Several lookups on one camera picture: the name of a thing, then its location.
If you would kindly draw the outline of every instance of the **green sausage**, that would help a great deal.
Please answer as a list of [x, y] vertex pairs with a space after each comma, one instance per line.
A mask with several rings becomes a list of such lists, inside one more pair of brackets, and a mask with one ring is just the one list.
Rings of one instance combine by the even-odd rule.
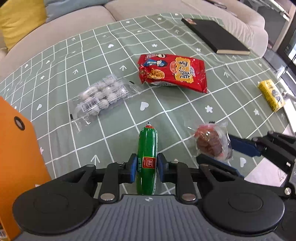
[[150, 122], [140, 131], [136, 185], [140, 195], [153, 195], [156, 188], [157, 131]]

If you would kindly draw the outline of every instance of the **table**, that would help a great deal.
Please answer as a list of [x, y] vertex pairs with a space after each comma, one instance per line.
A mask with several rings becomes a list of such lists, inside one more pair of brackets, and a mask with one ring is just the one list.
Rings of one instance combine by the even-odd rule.
[[[158, 131], [158, 150], [172, 161], [197, 167], [197, 150], [188, 126], [227, 121], [228, 132], [240, 137], [283, 132], [283, 110], [273, 113], [257, 88], [272, 79], [283, 88], [268, 64], [249, 56], [217, 55], [181, 18], [220, 19], [168, 13], [127, 19], [61, 41], [39, 53], [0, 83], [0, 95], [32, 121], [40, 151], [52, 178], [80, 166], [127, 161], [137, 152], [139, 130], [149, 121]], [[208, 94], [179, 87], [141, 85], [142, 93], [92, 122], [81, 132], [70, 122], [67, 100], [113, 72], [140, 85], [137, 61], [141, 54], [167, 53], [204, 60]], [[143, 111], [142, 102], [149, 104]], [[233, 153], [229, 164], [248, 175], [262, 158]], [[244, 167], [239, 158], [246, 159]], [[120, 185], [135, 193], [134, 184]], [[174, 193], [174, 184], [157, 179], [156, 194]]]

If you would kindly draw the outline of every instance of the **plastic wrapper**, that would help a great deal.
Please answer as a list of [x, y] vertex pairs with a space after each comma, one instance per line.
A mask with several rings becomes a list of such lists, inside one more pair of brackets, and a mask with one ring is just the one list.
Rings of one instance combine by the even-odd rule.
[[140, 56], [138, 64], [142, 83], [179, 85], [207, 92], [205, 64], [202, 60], [171, 54], [144, 54]]
[[258, 84], [258, 88], [267, 100], [273, 112], [285, 105], [285, 100], [272, 80], [264, 80]]
[[69, 100], [70, 118], [77, 132], [96, 120], [97, 115], [102, 115], [135, 94], [140, 94], [137, 85], [123, 78], [118, 79], [114, 74], [92, 84]]
[[232, 158], [232, 147], [227, 132], [227, 122], [200, 125], [194, 133], [198, 154], [203, 153], [218, 161]]

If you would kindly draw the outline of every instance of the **sofa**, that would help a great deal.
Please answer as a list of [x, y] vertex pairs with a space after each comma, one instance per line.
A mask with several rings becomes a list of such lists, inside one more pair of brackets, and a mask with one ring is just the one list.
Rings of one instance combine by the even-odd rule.
[[220, 18], [226, 30], [254, 53], [263, 56], [268, 34], [264, 18], [237, 0], [219, 0], [233, 14], [203, 0], [114, 0], [104, 6], [83, 8], [43, 24], [9, 52], [0, 33], [0, 81], [46, 48], [76, 34], [115, 21], [162, 12], [201, 14]]

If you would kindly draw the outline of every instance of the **bag of white candy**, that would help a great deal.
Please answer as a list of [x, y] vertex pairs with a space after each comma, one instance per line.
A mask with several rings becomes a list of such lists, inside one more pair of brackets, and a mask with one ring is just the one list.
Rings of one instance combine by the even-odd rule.
[[140, 94], [140, 89], [133, 82], [117, 78], [114, 74], [108, 75], [69, 100], [70, 118], [79, 132], [83, 126], [96, 120], [97, 115], [135, 94]]

